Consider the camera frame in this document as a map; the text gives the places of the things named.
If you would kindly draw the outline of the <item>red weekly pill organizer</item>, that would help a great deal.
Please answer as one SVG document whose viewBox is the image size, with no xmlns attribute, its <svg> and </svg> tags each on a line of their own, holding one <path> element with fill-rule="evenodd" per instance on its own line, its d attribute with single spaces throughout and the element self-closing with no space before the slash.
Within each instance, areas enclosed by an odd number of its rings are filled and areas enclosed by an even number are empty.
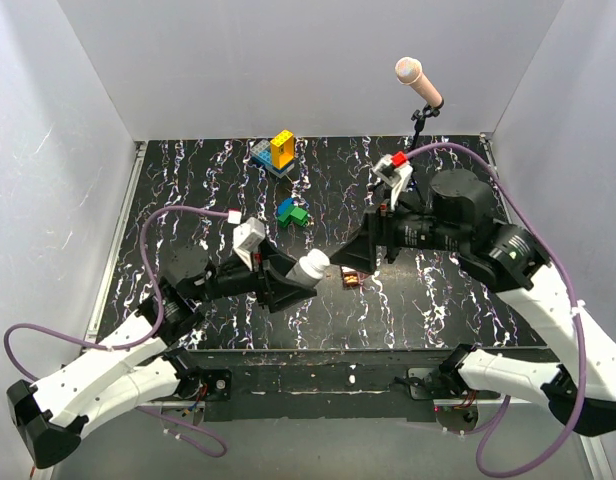
<svg viewBox="0 0 616 480">
<path fill-rule="evenodd" d="M 358 272 L 348 267 L 344 267 L 344 266 L 340 267 L 340 272 L 341 272 L 342 286 L 344 289 L 359 288 L 363 285 L 364 278 L 365 278 L 363 273 Z"/>
</svg>

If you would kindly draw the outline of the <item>white vitamin pill bottle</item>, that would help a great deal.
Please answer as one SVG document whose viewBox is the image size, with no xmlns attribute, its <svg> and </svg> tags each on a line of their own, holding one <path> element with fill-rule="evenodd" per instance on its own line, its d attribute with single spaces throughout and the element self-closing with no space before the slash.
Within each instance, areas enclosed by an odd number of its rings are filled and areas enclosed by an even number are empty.
<svg viewBox="0 0 616 480">
<path fill-rule="evenodd" d="M 329 266 L 329 257 L 319 249 L 312 249 L 299 258 L 286 274 L 286 279 L 313 288 L 324 278 Z"/>
</svg>

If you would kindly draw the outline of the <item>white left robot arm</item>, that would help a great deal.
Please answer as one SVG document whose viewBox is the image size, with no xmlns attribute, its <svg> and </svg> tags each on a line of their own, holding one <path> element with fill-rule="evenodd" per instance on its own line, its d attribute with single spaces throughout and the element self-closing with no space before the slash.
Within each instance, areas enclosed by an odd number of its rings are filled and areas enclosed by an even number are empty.
<svg viewBox="0 0 616 480">
<path fill-rule="evenodd" d="M 214 265 L 200 246 L 186 246 L 166 262 L 158 295 L 143 301 L 116 330 L 55 373 L 19 380 L 6 392 L 11 419 L 34 465 L 54 466 L 95 429 L 155 399 L 176 397 L 224 400 L 219 380 L 226 369 L 204 369 L 178 342 L 202 321 L 193 302 L 252 293 L 275 313 L 316 294 L 330 264 L 318 249 L 299 259 L 262 240 L 249 262 L 232 254 Z"/>
</svg>

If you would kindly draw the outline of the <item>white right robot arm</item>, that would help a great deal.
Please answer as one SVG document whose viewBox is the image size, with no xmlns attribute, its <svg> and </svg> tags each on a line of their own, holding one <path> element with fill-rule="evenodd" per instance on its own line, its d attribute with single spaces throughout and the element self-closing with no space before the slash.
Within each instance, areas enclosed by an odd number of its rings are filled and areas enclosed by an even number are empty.
<svg viewBox="0 0 616 480">
<path fill-rule="evenodd" d="M 410 193 L 368 208 L 360 227 L 330 260 L 371 274 L 378 247 L 393 262 L 403 248 L 453 252 L 460 269 L 513 308 L 556 356 L 535 363 L 461 344 L 420 386 L 433 395 L 489 391 L 545 406 L 567 423 L 584 394 L 576 433 L 616 431 L 616 343 L 580 312 L 585 349 L 578 349 L 568 290 L 546 249 L 524 228 L 495 219 L 489 184 L 469 170 L 446 170 L 430 184 L 425 207 Z"/>
</svg>

